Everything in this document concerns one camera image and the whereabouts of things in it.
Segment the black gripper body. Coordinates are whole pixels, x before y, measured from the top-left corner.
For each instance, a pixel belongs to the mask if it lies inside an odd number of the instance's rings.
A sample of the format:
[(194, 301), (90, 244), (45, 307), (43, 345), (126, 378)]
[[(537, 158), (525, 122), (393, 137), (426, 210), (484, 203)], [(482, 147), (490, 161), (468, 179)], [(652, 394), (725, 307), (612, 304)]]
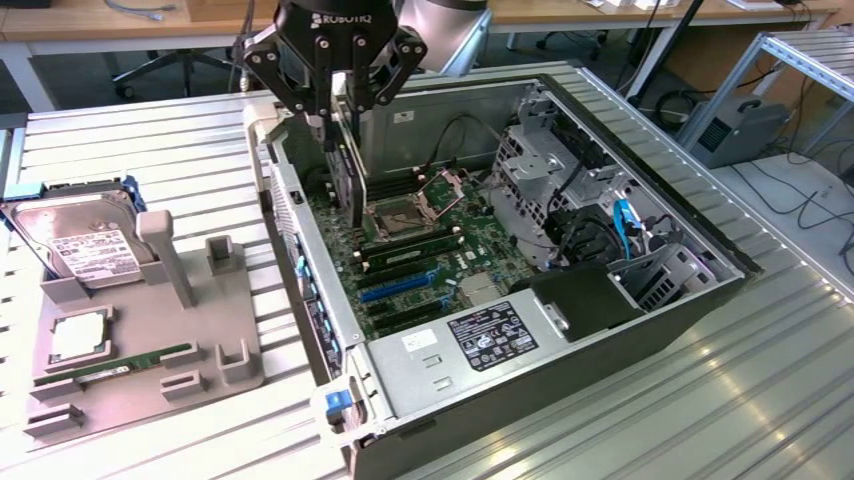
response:
[(315, 71), (326, 59), (333, 71), (353, 68), (354, 49), (373, 62), (398, 30), (390, 1), (281, 1), (275, 14), (279, 35)]

